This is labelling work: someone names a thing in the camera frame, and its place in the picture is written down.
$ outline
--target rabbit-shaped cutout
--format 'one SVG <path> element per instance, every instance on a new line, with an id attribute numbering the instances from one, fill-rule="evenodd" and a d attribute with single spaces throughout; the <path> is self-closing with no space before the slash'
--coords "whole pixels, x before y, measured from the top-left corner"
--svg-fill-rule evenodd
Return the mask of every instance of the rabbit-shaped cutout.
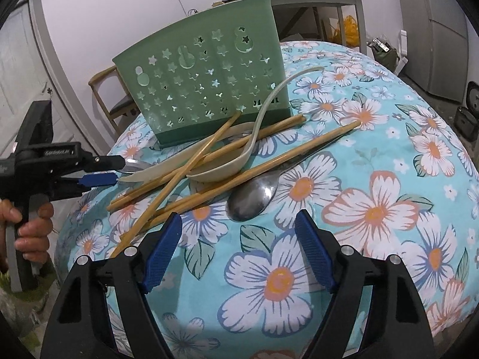
<path id="1" fill-rule="evenodd" d="M 149 77 L 148 74 L 143 73 L 143 69 L 140 66 L 135 68 L 135 73 L 137 73 L 137 81 L 141 86 L 148 86 Z"/>
<path id="2" fill-rule="evenodd" d="M 253 39 L 250 38 L 245 27 L 235 30 L 235 47 L 239 52 L 250 52 L 253 49 Z"/>
<path id="3" fill-rule="evenodd" d="M 191 69 L 195 65 L 195 56 L 188 52 L 188 47 L 178 47 L 178 54 L 180 55 L 178 63 L 184 69 Z"/>

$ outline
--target metal spoon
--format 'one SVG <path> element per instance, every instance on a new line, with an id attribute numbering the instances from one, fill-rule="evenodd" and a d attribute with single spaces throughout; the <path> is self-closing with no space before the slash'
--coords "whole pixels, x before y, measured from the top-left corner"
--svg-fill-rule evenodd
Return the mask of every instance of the metal spoon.
<path id="1" fill-rule="evenodd" d="M 304 154 L 298 155 L 278 165 L 275 169 L 260 174 L 233 189 L 226 203 L 226 213 L 228 217 L 233 221 L 242 223 L 260 215 L 275 196 L 276 189 L 278 189 L 279 185 L 279 177 L 281 177 L 283 173 L 296 167 L 302 161 L 305 161 L 310 156 L 313 156 L 318 151 L 333 144 L 342 137 L 343 136 L 339 136 L 330 142 L 314 147 Z"/>
<path id="2" fill-rule="evenodd" d="M 150 168 L 152 165 L 148 162 L 139 161 L 137 159 L 125 159 L 125 167 L 119 170 L 119 173 L 122 174 L 133 174 L 137 171 L 146 170 Z"/>

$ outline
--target metal screw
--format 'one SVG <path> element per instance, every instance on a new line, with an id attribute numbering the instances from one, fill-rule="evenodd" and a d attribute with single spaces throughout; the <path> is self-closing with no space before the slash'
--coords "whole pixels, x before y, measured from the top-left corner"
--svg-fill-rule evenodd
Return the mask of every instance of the metal screw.
<path id="1" fill-rule="evenodd" d="M 88 256 L 82 255 L 77 259 L 77 263 L 81 266 L 86 265 L 88 262 Z"/>
<path id="2" fill-rule="evenodd" d="M 393 265 L 401 264 L 401 258 L 398 255 L 390 255 L 389 260 Z"/>
<path id="3" fill-rule="evenodd" d="M 137 253 L 137 248 L 136 247 L 128 247 L 125 249 L 125 255 L 126 256 L 133 256 Z"/>
<path id="4" fill-rule="evenodd" d="M 342 246 L 341 252 L 346 256 L 351 256 L 352 254 L 354 254 L 354 248 L 352 248 L 351 246 Z"/>

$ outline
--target bamboo chopstick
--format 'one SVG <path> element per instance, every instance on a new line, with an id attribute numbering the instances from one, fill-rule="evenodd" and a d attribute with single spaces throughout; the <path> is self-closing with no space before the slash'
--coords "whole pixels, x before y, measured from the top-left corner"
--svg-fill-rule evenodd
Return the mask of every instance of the bamboo chopstick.
<path id="1" fill-rule="evenodd" d="M 263 128 L 260 130 L 258 134 L 258 140 L 263 139 L 267 136 L 273 135 L 275 133 L 281 132 L 283 130 L 286 130 L 288 128 L 294 127 L 295 125 L 301 124 L 306 121 L 306 118 L 303 115 L 296 115 L 290 118 L 287 118 L 286 120 L 280 121 L 276 124 L 273 124 L 269 127 Z M 195 165 L 195 168 L 198 166 L 204 165 L 205 163 L 209 163 L 220 156 L 223 156 L 226 153 L 229 153 L 233 150 L 239 149 L 248 142 L 250 139 L 250 135 L 247 135 L 241 139 L 236 140 L 233 143 L 227 144 L 220 149 L 213 151 L 212 153 L 208 153 L 205 156 L 203 156 L 198 163 Z M 123 208 L 124 206 L 128 205 L 130 202 L 136 200 L 137 198 L 143 196 L 144 194 L 147 194 L 148 192 L 160 187 L 161 185 L 164 185 L 168 181 L 170 181 L 176 173 L 181 168 L 178 168 L 176 170 L 173 170 L 172 172 L 163 175 L 162 177 L 155 178 L 152 181 L 145 182 L 143 185 L 139 186 L 138 188 L 135 188 L 133 190 L 130 190 L 126 194 L 124 194 L 121 197 L 118 197 L 117 199 L 113 200 L 107 207 L 106 210 L 109 212 L 114 212 L 118 209 Z"/>
<path id="2" fill-rule="evenodd" d="M 201 205 L 205 203 L 206 201 L 216 196 L 219 196 L 220 194 L 246 181 L 249 181 L 250 179 L 268 170 L 271 170 L 272 168 L 296 157 L 297 155 L 305 153 L 306 151 L 309 151 L 310 149 L 318 145 L 327 143 L 333 139 L 336 139 L 339 136 L 342 136 L 348 133 L 349 131 L 353 130 L 356 127 L 359 127 L 360 125 L 361 125 L 360 121 L 355 121 L 344 127 L 340 127 L 335 130 L 332 130 L 331 132 L 325 133 L 324 135 L 317 137 L 316 139 L 310 140 L 309 142 L 302 144 L 299 147 L 293 148 L 292 150 L 289 150 L 285 152 L 284 154 L 281 154 L 280 156 L 277 156 L 276 158 L 273 158 L 261 165 L 258 165 L 249 170 L 246 170 L 243 173 L 240 173 L 236 176 L 233 176 L 227 179 L 226 181 L 218 182 L 214 184 L 213 187 L 211 188 L 207 188 L 189 197 L 185 197 L 184 199 L 176 201 L 173 204 L 171 204 L 172 206 L 171 208 L 169 205 L 167 205 L 162 214 L 160 214 L 158 217 L 156 217 L 155 219 L 151 220 L 148 223 L 147 229 L 153 228 L 158 224 L 164 223 L 172 212 L 176 212 L 179 214 L 185 213 L 189 211 L 190 209 L 193 209 L 197 207 L 198 205 Z"/>
<path id="3" fill-rule="evenodd" d="M 215 134 L 208 139 L 204 145 L 191 157 L 191 159 L 186 162 L 180 168 L 180 171 L 167 183 L 167 185 L 161 190 L 159 195 L 152 201 L 150 206 L 143 212 L 143 214 L 135 221 L 131 229 L 126 233 L 126 236 L 123 240 L 116 246 L 115 250 L 112 253 L 111 258 L 117 256 L 125 248 L 127 248 L 135 236 L 140 232 L 143 226 L 155 213 L 157 207 L 166 199 L 166 197 L 173 191 L 173 189 L 178 185 L 178 183 L 183 179 L 186 174 L 198 163 L 198 161 L 211 149 L 211 147 L 221 138 L 221 136 L 226 132 L 229 127 L 240 117 L 242 112 L 237 111 L 233 117 L 231 117 L 226 123 L 224 123 L 220 129 L 218 129 Z"/>

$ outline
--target blue gripper pad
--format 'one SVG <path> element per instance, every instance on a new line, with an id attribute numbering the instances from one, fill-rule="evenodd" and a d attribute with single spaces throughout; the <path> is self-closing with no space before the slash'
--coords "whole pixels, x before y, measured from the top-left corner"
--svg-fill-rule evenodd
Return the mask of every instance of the blue gripper pad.
<path id="1" fill-rule="evenodd" d="M 113 186 L 118 182 L 118 176 L 115 173 L 97 173 L 86 174 L 78 180 L 80 185 L 87 188 L 95 188 L 97 186 Z"/>
<path id="2" fill-rule="evenodd" d="M 329 292 L 337 286 L 333 278 L 332 260 L 317 234 L 317 226 L 306 211 L 296 215 L 295 232 L 306 258 L 311 265 L 314 277 Z"/>
<path id="3" fill-rule="evenodd" d="M 183 222 L 181 221 L 181 216 L 176 213 L 173 213 L 171 219 L 160 229 L 163 232 L 163 236 L 148 256 L 145 275 L 140 284 L 144 293 L 150 293 L 154 287 L 159 286 L 161 283 L 166 268 L 172 260 L 173 253 L 180 241 L 182 230 Z"/>

